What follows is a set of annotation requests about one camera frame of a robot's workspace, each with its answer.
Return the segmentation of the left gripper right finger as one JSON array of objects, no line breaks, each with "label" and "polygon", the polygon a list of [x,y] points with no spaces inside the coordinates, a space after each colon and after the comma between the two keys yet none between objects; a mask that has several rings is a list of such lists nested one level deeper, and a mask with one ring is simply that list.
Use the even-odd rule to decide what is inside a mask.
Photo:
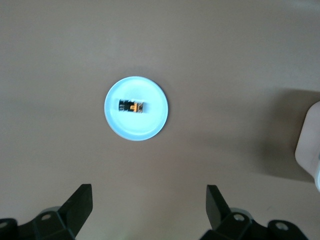
[{"label": "left gripper right finger", "polygon": [[206,214],[211,226],[202,240],[267,240],[267,228],[240,208],[230,208],[216,185],[206,187]]}]

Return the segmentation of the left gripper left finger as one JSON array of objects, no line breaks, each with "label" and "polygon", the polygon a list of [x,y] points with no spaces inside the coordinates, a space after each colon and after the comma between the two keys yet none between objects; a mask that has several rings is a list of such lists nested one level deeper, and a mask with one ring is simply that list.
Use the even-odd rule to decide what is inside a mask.
[{"label": "left gripper left finger", "polygon": [[57,210],[18,227],[20,240],[74,240],[93,210],[91,184],[82,184]]}]

